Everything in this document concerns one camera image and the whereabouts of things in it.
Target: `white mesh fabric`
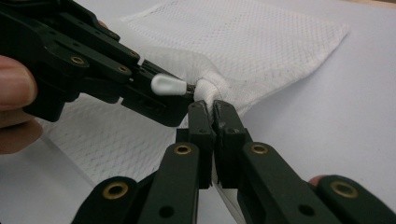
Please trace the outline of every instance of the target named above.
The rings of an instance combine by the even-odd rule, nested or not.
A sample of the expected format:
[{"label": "white mesh fabric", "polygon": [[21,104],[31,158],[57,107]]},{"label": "white mesh fabric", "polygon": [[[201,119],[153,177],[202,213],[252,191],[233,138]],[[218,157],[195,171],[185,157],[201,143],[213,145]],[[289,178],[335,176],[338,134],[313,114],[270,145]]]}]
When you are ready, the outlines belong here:
[{"label": "white mesh fabric", "polygon": [[[347,33],[343,24],[252,0],[169,1],[115,24],[128,33],[124,44],[196,84],[195,100],[205,100],[211,110],[222,99],[241,116],[315,71]],[[158,167],[175,137],[175,129],[88,96],[68,105],[59,122],[44,126],[96,183],[113,175],[142,179]],[[220,195],[235,220],[244,222],[235,191]]]}]

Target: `human hand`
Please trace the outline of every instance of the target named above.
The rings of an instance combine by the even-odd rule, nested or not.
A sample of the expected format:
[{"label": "human hand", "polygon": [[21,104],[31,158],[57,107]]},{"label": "human hand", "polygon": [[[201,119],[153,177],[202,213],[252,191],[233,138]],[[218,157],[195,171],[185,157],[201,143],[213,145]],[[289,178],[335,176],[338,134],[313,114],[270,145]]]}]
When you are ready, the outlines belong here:
[{"label": "human hand", "polygon": [[35,99],[37,87],[21,63],[0,55],[0,154],[17,152],[33,143],[42,128],[22,111]]}]

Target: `white table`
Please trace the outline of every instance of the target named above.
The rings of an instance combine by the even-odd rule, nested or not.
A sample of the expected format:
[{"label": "white table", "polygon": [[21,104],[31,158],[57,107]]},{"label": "white table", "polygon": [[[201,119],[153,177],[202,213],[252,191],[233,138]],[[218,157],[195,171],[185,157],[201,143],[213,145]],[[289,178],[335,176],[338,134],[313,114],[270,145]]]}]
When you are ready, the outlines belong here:
[{"label": "white table", "polygon": [[[253,139],[277,149],[302,179],[348,176],[396,211],[396,9],[335,0],[262,1],[341,21],[350,33],[311,77],[246,113]],[[78,2],[108,21],[161,1],[135,1],[133,8],[126,0]],[[44,138],[0,157],[0,222],[69,223],[92,188]],[[200,192],[200,205],[199,223],[233,223],[213,189]]]}]

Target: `white cloth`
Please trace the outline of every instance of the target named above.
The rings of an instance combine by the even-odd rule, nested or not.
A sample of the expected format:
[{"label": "white cloth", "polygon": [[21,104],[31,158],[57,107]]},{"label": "white cloth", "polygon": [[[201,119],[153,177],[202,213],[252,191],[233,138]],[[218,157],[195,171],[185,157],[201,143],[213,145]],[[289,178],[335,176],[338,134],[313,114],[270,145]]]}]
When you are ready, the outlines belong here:
[{"label": "white cloth", "polygon": [[[253,0],[174,0],[121,18],[124,44],[196,84],[195,100],[233,104],[242,116],[262,98],[315,71],[347,26]],[[94,182],[114,175],[140,180],[159,165],[175,139],[163,127],[120,105],[83,96],[46,135]],[[220,193],[238,223],[235,191]]]}]

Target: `white fabric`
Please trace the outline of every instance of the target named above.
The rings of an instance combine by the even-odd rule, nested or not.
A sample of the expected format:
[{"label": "white fabric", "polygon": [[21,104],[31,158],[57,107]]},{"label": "white fabric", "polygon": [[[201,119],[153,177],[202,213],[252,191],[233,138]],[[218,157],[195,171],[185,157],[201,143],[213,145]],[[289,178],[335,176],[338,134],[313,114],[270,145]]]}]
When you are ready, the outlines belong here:
[{"label": "white fabric", "polygon": [[[253,0],[169,1],[119,22],[129,28],[127,46],[197,85],[195,100],[210,111],[214,100],[227,101],[241,116],[315,71],[347,33],[343,24]],[[88,96],[68,105],[57,123],[43,123],[49,139],[97,183],[152,173],[175,136],[175,129]],[[243,222],[235,191],[221,195]]]}]

